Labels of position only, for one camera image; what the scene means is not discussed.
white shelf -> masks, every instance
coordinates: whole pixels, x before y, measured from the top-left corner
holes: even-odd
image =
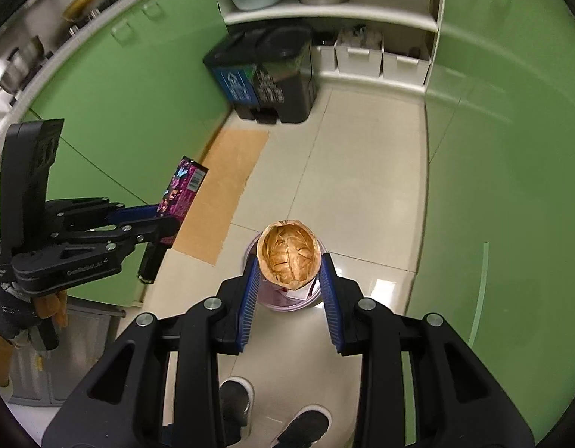
[[[402,91],[413,92],[414,94],[425,94],[426,89],[424,86],[415,84],[408,84],[406,82],[399,82],[397,80],[383,79],[383,76],[369,77],[361,76],[360,74],[345,74],[339,70],[323,70],[319,74],[322,79],[342,80],[346,82],[353,82],[358,84],[366,84],[371,86],[388,87],[402,89]]]
[[[435,33],[438,31],[437,22],[429,12],[396,0],[350,0],[348,3],[332,5],[306,5],[298,0],[283,0],[277,5],[250,12],[241,12],[231,2],[224,2],[221,8],[227,25],[275,18],[319,16],[388,22]]]

barcode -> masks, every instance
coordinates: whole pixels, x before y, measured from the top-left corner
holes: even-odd
[[[192,175],[192,178],[190,178],[190,183],[188,184],[188,190],[191,192],[196,192],[199,189],[200,183],[203,181],[204,177],[205,172],[199,169],[194,170],[194,175]]]

black shoe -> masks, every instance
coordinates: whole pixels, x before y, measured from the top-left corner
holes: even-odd
[[[229,377],[222,382],[219,397],[226,445],[230,446],[250,434],[254,389],[243,377]]]
[[[312,404],[302,409],[277,437],[276,448],[310,448],[331,426],[331,414],[324,407]]]

blue label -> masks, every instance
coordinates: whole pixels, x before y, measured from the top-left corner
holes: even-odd
[[[215,77],[227,98],[233,103],[254,104],[258,106],[257,95],[246,73],[238,68],[217,68],[213,70]]]

trash bin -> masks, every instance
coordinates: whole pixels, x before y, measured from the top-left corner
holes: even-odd
[[[240,118],[301,123],[316,97],[311,35],[303,25],[238,32],[218,43],[203,62]]]

